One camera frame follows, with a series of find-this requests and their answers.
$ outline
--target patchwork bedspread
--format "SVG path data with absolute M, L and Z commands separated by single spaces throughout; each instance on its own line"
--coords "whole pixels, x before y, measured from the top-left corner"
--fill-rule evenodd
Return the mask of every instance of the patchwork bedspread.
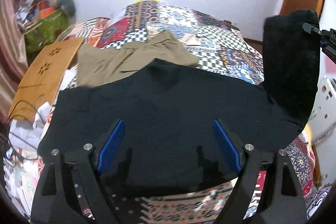
M 144 0 L 129 5 L 114 19 L 95 18 L 77 24 L 65 40 L 84 37 L 84 42 L 94 47 L 119 49 L 128 42 L 146 42 L 166 29 L 189 52 L 197 56 L 199 69 L 239 78 L 254 85 L 264 80 L 261 54 L 244 41 L 237 27 L 210 15 L 167 3 Z M 75 86 L 76 77 L 68 87 Z M 48 117 L 44 133 L 50 124 L 54 108 L 55 106 Z M 310 140 L 311 132 L 309 126 L 306 126 L 299 137 L 286 148 L 303 195 L 311 190 L 315 167 Z M 265 172 L 260 172 L 246 217 L 256 211 L 264 177 Z M 124 197 L 112 195 L 112 202 L 127 223 L 204 223 L 217 217 L 234 184 L 235 181 L 231 181 L 198 193 L 151 199 L 126 200 Z M 85 196 L 80 191 L 80 187 L 76 189 L 83 214 L 92 217 L 89 207 L 86 206 Z

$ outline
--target blue rubber pad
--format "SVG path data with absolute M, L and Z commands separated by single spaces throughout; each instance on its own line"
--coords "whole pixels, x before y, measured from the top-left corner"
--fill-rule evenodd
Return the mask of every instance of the blue rubber pad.
M 120 120 L 99 153 L 99 164 L 97 167 L 98 173 L 101 174 L 110 168 L 111 162 L 114 159 L 114 156 L 117 153 L 124 136 L 125 123 L 123 120 Z
M 212 133 L 230 169 L 239 175 L 242 170 L 239 153 L 217 120 L 213 122 Z

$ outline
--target brown pants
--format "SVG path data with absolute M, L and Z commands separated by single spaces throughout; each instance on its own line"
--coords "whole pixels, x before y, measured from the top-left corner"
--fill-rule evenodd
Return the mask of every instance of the brown pants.
M 130 42 L 119 50 L 82 45 L 78 51 L 77 83 L 89 87 L 111 83 L 132 75 L 155 58 L 178 65 L 198 66 L 197 57 L 165 30 L 147 43 Z

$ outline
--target beige curtain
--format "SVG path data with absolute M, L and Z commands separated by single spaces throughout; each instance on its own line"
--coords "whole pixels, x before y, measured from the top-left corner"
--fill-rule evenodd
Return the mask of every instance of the beige curtain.
M 15 12 L 20 0 L 0 0 L 0 122 L 4 124 L 16 88 L 26 72 L 27 60 L 23 35 Z

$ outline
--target green basket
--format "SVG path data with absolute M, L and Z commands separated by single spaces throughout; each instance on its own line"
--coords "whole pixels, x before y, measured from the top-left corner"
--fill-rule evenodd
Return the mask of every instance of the green basket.
M 44 46 L 52 44 L 67 27 L 68 19 L 61 10 L 41 19 L 24 33 L 26 52 L 38 52 Z

